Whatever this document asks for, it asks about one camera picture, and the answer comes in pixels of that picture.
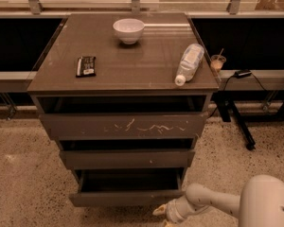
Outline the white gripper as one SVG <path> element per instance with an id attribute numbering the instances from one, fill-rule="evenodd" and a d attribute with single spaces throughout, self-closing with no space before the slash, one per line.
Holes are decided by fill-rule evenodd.
<path id="1" fill-rule="evenodd" d="M 168 220 L 164 220 L 162 227 L 177 227 L 174 223 L 181 223 L 191 216 L 195 211 L 193 205 L 185 196 L 169 201 L 167 205 L 162 204 L 153 210 L 154 216 L 167 216 Z"/>

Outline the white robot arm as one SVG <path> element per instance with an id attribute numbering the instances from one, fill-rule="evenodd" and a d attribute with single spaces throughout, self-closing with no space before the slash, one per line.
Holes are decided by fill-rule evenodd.
<path id="1" fill-rule="evenodd" d="M 239 196 L 192 183 L 183 196 L 162 204 L 152 213 L 165 216 L 164 227 L 173 227 L 211 208 L 236 218 L 238 227 L 284 227 L 284 182 L 269 175 L 252 177 Z"/>

